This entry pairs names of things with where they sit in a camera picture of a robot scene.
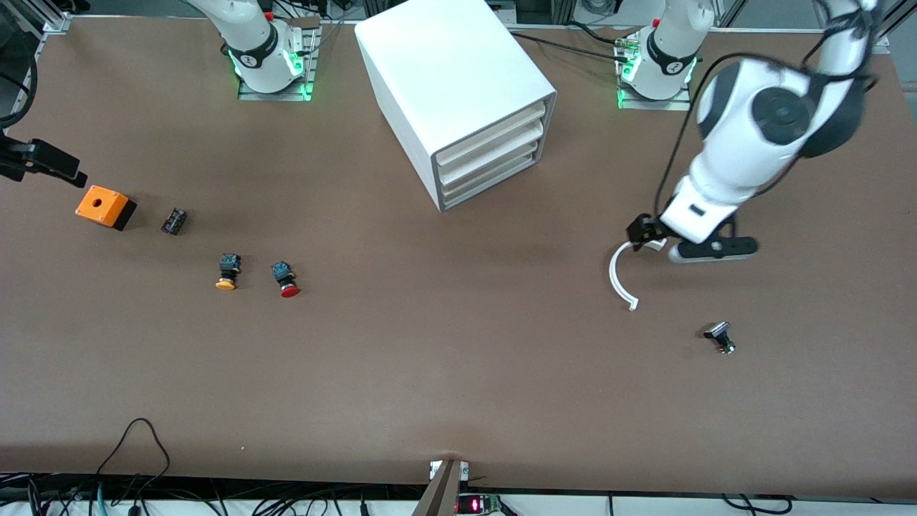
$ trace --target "white plastic handle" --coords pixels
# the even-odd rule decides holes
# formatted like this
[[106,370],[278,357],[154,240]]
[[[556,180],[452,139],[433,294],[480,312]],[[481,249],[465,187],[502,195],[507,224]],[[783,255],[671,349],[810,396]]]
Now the white plastic handle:
[[[666,246],[666,241],[668,239],[654,240],[644,244],[644,247],[648,247],[653,251],[662,251],[662,248]],[[629,305],[630,311],[636,310],[637,303],[640,302],[640,299],[634,297],[630,292],[624,290],[624,287],[621,286],[621,280],[618,279],[618,256],[621,255],[621,252],[625,249],[630,249],[633,247],[633,243],[626,241],[621,244],[621,247],[612,255],[612,260],[608,263],[608,277],[612,280],[612,286],[614,291],[618,293],[618,296],[621,296],[621,299],[626,301]]]

